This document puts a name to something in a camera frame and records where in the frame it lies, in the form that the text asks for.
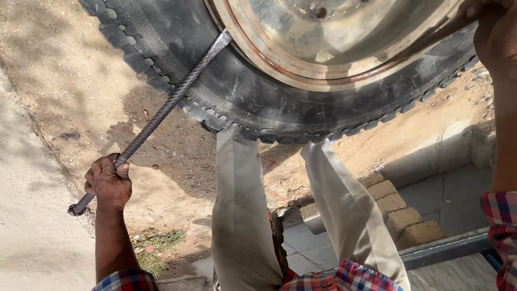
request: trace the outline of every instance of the rusty rim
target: rusty rim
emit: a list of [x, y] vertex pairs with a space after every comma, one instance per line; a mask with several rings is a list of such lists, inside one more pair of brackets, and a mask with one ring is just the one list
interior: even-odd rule
[[[409, 48], [424, 33], [428, 32], [430, 29], [435, 29], [439, 24], [446, 22], [455, 15], [458, 4], [461, 2], [457, 0], [445, 0], [443, 2], [438, 2], [438, 4], [434, 4], [434, 6], [426, 6], [425, 4], [428, 2], [422, 2], [424, 4], [422, 7], [419, 7], [420, 12], [417, 13], [420, 15], [420, 18], [414, 17], [411, 22], [412, 28], [410, 30], [399, 30], [397, 33], [393, 33], [392, 36], [385, 37], [384, 42], [378, 41], [376, 46], [369, 48], [369, 50], [361, 49], [361, 45], [371, 45], [373, 43], [371, 37], [365, 38], [358, 36], [356, 37], [358, 40], [357, 42], [348, 41], [341, 43], [339, 50], [343, 50], [343, 52], [339, 56], [332, 57], [329, 60], [323, 60], [323, 63], [318, 63], [322, 60], [318, 58], [325, 55], [325, 51], [328, 50], [328, 47], [320, 46], [318, 51], [314, 51], [313, 49], [317, 47], [317, 45], [311, 46], [311, 40], [307, 36], [300, 38], [303, 40], [303, 43], [298, 41], [292, 46], [286, 47], [286, 44], [281, 42], [283, 39], [292, 39], [292, 29], [284, 29], [284, 35], [280, 38], [273, 38], [276, 40], [273, 41], [271, 37], [273, 32], [271, 32], [271, 29], [264, 29], [264, 27], [268, 27], [268, 25], [271, 27], [270, 24], [265, 22], [268, 19], [264, 17], [260, 19], [261, 16], [257, 17], [255, 15], [256, 13], [254, 13], [254, 11], [257, 11], [257, 7], [260, 8], [263, 6], [252, 5], [257, 3], [261, 5], [274, 3], [277, 6], [283, 5], [286, 7], [286, 5], [290, 5], [293, 7], [299, 7], [300, 3], [298, 3], [298, 5], [293, 3], [295, 0], [205, 1], [216, 23], [221, 28], [227, 27], [229, 29], [234, 38], [236, 47], [238, 47], [242, 55], [246, 56], [252, 64], [283, 83], [304, 90], [322, 92], [339, 91], [359, 87], [382, 79], [403, 68], [418, 56], [415, 55], [405, 58], [404, 61], [398, 62], [396, 65], [389, 67], [384, 72], [376, 74], [375, 76], [359, 79], [355, 78], [357, 75], [361, 75], [365, 71], [382, 66], [386, 61], [404, 52], [404, 50]], [[342, 26], [347, 21], [351, 21], [351, 19], [355, 21], [364, 17], [363, 14], [365, 13], [367, 15], [373, 14], [376, 10], [372, 10], [371, 7], [375, 8], [374, 5], [376, 5], [376, 2], [377, 1], [375, 0], [367, 1], [367, 3], [364, 3], [364, 1], [361, 0], [341, 1], [341, 6], [339, 8], [342, 9], [342, 11], [325, 8], [323, 12], [322, 8], [324, 7], [322, 6], [325, 6], [323, 5], [323, 1], [320, 1], [318, 4], [309, 3], [306, 5], [309, 12], [305, 10], [307, 14], [306, 21], [321, 25], [322, 31], [329, 30], [329, 26], [334, 27], [335, 31], [337, 30], [335, 27], [339, 27], [339, 25]], [[350, 7], [350, 3], [355, 3], [356, 6]], [[332, 18], [338, 17], [336, 11], [339, 11], [340, 14], [347, 14], [350, 12], [350, 17], [347, 19], [332, 21]], [[292, 18], [299, 18], [296, 14], [292, 15], [294, 15]], [[382, 15], [379, 19], [382, 20], [382, 18], [386, 18], [386, 14]], [[314, 30], [314, 25], [306, 31], [310, 30]], [[373, 36], [382, 32], [382, 30], [380, 30], [380, 32], [375, 32], [373, 33]], [[346, 50], [346, 47], [350, 46], [355, 46], [355, 48], [352, 48], [352, 50]], [[300, 55], [299, 48], [304, 47], [308, 48], [308, 51], [305, 55]]]

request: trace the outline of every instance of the beige pants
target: beige pants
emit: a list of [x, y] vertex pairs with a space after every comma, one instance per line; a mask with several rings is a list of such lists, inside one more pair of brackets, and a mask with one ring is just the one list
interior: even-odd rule
[[[350, 258], [410, 291], [381, 211], [332, 146], [309, 142], [301, 156], [338, 260]], [[221, 290], [276, 290], [282, 272], [273, 249], [257, 142], [225, 130], [218, 133], [216, 177], [212, 256]]]

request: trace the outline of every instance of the person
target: person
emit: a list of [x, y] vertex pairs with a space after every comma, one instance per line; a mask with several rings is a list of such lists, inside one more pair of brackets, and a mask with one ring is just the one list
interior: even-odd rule
[[[479, 21], [475, 46], [494, 84], [497, 158], [492, 193], [481, 198], [489, 236], [504, 259], [499, 290], [517, 286], [517, 0], [466, 0], [458, 17]], [[410, 290], [404, 265], [373, 198], [339, 162], [328, 142], [301, 151], [316, 206], [338, 260], [335, 275], [302, 276], [281, 271], [273, 249], [257, 142], [217, 134], [217, 198], [212, 215], [212, 256], [221, 289], [233, 290]], [[131, 197], [129, 164], [113, 166], [117, 154], [95, 161], [85, 190], [98, 199], [95, 223], [94, 290], [158, 290], [140, 269], [124, 223]]]

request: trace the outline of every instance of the forearm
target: forearm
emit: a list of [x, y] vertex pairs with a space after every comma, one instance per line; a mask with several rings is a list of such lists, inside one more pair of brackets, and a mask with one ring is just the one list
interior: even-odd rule
[[494, 80], [496, 163], [493, 192], [517, 191], [517, 80]]
[[97, 209], [95, 219], [97, 283], [116, 271], [140, 269], [124, 223], [122, 209]]

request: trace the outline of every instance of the man's hand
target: man's hand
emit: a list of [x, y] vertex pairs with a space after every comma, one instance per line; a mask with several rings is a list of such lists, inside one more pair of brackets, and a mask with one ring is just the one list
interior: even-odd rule
[[131, 197], [132, 188], [129, 180], [129, 163], [123, 163], [115, 170], [113, 161], [119, 153], [102, 157], [92, 164], [92, 168], [84, 175], [84, 190], [97, 195], [97, 208], [124, 209]]
[[458, 17], [474, 18], [486, 9], [493, 12], [479, 20], [474, 36], [479, 60], [494, 82], [517, 80], [517, 0], [466, 0]]

